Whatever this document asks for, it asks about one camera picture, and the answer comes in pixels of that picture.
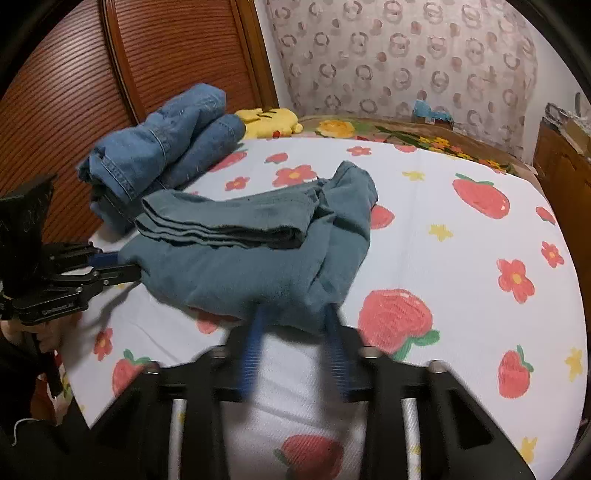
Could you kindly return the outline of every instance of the wooden cabinet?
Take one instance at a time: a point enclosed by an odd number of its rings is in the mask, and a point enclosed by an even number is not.
[[[591,164],[542,122],[534,167],[577,270],[591,333]]]

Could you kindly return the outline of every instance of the yellow plush toy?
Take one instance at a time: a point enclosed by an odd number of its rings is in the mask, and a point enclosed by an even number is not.
[[[243,140],[248,138],[279,138],[298,134],[302,127],[297,122],[297,116],[287,108],[271,108],[264,110],[238,110],[240,120],[246,125]]]

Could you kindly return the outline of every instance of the white bedsheet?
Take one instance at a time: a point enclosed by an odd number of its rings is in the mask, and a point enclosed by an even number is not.
[[[251,140],[239,150],[187,191],[225,200],[314,173],[331,177],[343,160],[370,173],[379,194],[373,217],[379,228],[342,306],[346,322],[357,326],[363,310],[365,333],[381,347],[410,338],[404,361],[448,362],[538,480],[550,479],[579,426],[587,350],[576,273],[558,225],[538,208],[551,212],[545,198],[526,181],[485,166],[391,144],[297,138]],[[306,165],[311,168],[297,168]],[[283,168],[292,170],[277,173]],[[105,251],[125,241],[109,241],[104,229],[91,240]],[[403,304],[412,305],[410,314],[400,313]],[[111,287],[95,297],[62,350],[87,422],[134,370],[132,357],[174,365],[223,343],[225,324],[203,316],[196,322],[198,316],[159,303],[142,285]],[[225,406],[230,474],[283,478],[288,466],[274,451],[283,449],[289,460],[304,442],[309,451],[302,461],[320,462],[319,479],[356,479],[365,406],[340,403],[322,348],[303,333],[292,338],[281,332],[265,337],[252,401]],[[502,386],[499,376],[508,379]],[[178,433],[182,415],[174,421]],[[418,440],[409,435],[409,470],[419,478]],[[322,464],[326,452],[332,457]],[[177,454],[171,454],[172,478]],[[304,468],[291,466],[295,478]]]

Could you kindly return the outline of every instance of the blue denim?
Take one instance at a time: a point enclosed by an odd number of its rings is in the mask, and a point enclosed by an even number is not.
[[[117,232],[129,231],[142,197],[185,185],[236,148],[245,127],[225,109],[225,93],[199,83],[143,124],[99,140],[77,167],[93,187],[90,209]]]

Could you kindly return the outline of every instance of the fabric fold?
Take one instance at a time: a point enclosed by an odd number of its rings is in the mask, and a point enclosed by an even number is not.
[[[377,198],[347,161],[329,180],[225,202],[156,192],[119,261],[140,265],[146,287],[175,306],[249,318],[264,303],[274,323],[319,334],[324,306],[344,300],[365,258]]]

